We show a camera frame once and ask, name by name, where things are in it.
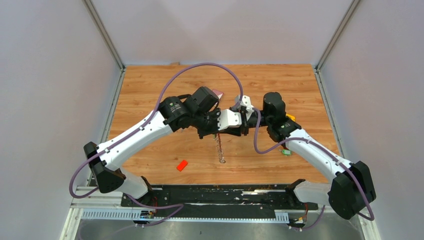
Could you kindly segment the metal key organizer red handle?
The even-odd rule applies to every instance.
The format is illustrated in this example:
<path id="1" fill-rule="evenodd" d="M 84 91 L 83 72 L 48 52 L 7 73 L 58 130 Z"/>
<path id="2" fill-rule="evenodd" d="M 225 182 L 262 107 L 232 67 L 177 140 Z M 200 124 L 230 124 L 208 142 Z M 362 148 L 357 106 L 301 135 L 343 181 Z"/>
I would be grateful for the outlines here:
<path id="1" fill-rule="evenodd" d="M 217 155 L 218 155 L 218 161 L 220 164 L 225 164 L 226 160 L 224 157 L 224 152 L 223 152 L 223 148 L 222 148 L 222 140 L 221 140 L 221 136 L 219 133 L 216 133 L 214 135 L 214 139 L 216 142 L 216 150 L 217 150 Z"/>

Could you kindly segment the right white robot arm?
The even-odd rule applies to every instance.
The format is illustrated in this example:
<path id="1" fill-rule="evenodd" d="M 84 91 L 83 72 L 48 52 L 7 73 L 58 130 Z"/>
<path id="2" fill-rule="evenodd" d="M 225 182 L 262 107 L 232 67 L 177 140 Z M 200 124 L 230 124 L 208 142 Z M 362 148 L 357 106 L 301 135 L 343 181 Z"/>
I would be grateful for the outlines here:
<path id="1" fill-rule="evenodd" d="M 370 204 L 377 198 L 369 167 L 338 156 L 311 137 L 297 122 L 287 116 L 286 104 L 278 92 L 263 97 L 262 110 L 251 103 L 250 97 L 241 95 L 236 106 L 245 110 L 244 126 L 255 128 L 253 146 L 264 155 L 278 147 L 298 154 L 327 179 L 327 183 L 299 180 L 285 195 L 286 204 L 298 209 L 304 203 L 330 206 L 340 217 L 349 220 L 359 215 L 375 220 Z"/>

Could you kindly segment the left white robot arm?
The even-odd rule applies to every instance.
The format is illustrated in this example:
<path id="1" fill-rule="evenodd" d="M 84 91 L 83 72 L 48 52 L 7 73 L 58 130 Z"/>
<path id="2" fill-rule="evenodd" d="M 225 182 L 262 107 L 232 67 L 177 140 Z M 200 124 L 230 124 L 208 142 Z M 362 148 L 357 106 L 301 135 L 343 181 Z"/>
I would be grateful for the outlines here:
<path id="1" fill-rule="evenodd" d="M 193 94 L 166 97 L 156 110 L 117 137 L 100 144 L 88 142 L 83 147 L 97 189 L 102 193 L 122 192 L 134 198 L 140 206 L 149 206 L 153 193 L 147 180 L 123 169 L 134 154 L 177 130 L 194 127 L 199 138 L 226 133 L 242 125 L 240 106 L 250 103 L 241 94 L 236 106 L 221 110 L 219 97 L 202 86 Z"/>

